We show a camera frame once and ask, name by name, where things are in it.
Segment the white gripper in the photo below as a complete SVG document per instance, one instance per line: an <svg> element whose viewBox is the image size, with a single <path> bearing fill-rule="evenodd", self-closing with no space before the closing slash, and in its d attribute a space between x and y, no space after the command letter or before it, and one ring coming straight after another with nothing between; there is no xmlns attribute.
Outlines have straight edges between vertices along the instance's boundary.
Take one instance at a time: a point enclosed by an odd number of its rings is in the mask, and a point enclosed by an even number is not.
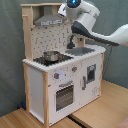
<svg viewBox="0 0 128 128"><path fill-rule="evenodd" d="M66 4L63 3L60 7L59 7L59 10L58 10L58 14L64 18L67 17L67 12L66 12Z"/></svg>

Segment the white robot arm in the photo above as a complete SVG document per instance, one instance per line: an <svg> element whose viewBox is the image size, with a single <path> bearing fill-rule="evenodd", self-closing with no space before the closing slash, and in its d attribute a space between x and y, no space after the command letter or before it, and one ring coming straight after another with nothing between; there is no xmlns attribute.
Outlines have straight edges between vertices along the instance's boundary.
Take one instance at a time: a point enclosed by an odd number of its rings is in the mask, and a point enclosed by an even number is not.
<svg viewBox="0 0 128 128"><path fill-rule="evenodd" d="M119 27L109 36L92 31L100 11L85 0L66 0L60 6L58 14L73 22L71 30L75 36L113 46L128 45L128 24Z"/></svg>

